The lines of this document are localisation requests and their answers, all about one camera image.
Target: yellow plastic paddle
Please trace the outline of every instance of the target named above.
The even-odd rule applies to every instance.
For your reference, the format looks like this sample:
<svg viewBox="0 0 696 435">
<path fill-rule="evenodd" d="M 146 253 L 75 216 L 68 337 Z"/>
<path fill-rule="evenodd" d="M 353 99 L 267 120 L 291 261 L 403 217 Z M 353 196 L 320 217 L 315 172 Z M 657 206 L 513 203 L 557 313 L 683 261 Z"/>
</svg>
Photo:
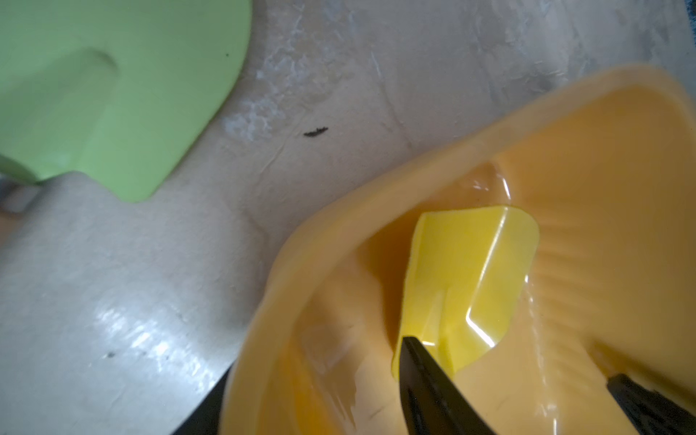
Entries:
<svg viewBox="0 0 696 435">
<path fill-rule="evenodd" d="M 424 213 L 404 284 L 392 374 L 404 336 L 415 336 L 450 377 L 507 332 L 539 244 L 520 209 L 495 206 Z"/>
</svg>

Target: green plastic object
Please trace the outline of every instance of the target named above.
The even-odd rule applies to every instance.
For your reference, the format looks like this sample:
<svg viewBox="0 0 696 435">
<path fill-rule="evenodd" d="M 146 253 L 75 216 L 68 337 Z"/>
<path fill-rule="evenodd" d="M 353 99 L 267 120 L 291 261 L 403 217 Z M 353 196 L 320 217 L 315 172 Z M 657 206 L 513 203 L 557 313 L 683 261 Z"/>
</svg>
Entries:
<svg viewBox="0 0 696 435">
<path fill-rule="evenodd" d="M 0 173 L 150 196 L 232 89 L 251 0 L 0 1 Z"/>
</svg>

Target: yellow plastic container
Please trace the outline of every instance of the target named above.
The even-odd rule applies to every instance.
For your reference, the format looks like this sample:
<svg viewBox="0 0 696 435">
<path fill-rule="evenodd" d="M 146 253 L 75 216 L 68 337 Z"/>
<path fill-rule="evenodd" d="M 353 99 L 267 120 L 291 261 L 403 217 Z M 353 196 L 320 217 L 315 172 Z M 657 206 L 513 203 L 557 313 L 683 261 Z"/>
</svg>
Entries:
<svg viewBox="0 0 696 435">
<path fill-rule="evenodd" d="M 588 349 L 696 393 L 695 150 L 680 85 L 628 66 L 333 203 L 274 264 L 220 432 L 405 434 L 390 362 L 416 221 L 511 204 L 540 228 L 529 285 L 507 335 L 455 383 L 500 435 L 634 435 Z"/>
</svg>

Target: insect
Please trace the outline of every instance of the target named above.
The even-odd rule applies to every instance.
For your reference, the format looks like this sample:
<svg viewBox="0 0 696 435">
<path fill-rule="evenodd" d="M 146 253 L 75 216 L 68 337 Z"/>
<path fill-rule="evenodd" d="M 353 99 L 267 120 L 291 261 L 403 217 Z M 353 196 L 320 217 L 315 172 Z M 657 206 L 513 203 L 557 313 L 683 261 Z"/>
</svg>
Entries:
<svg viewBox="0 0 696 435">
<path fill-rule="evenodd" d="M 320 128 L 317 128 L 316 130 L 313 130 L 313 131 L 311 131 L 311 132 L 306 132 L 306 133 L 304 134 L 304 136 L 307 136 L 307 137 L 317 137 L 317 136 L 319 136 L 321 133 L 324 133 L 324 132 L 325 132 L 326 130 L 328 130 L 328 129 L 329 129 L 328 127 L 320 127 Z"/>
</svg>

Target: white countertop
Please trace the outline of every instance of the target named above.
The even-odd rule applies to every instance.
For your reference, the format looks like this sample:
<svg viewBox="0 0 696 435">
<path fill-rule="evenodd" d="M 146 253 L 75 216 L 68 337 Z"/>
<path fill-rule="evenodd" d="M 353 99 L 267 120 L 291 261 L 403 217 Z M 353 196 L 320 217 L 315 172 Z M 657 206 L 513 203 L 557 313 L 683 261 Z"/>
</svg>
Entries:
<svg viewBox="0 0 696 435">
<path fill-rule="evenodd" d="M 662 65 L 696 95 L 683 0 L 254 6 L 239 83 L 150 200 L 59 177 L 2 247 L 0 434 L 169 434 L 319 208 L 611 65 Z"/>
</svg>

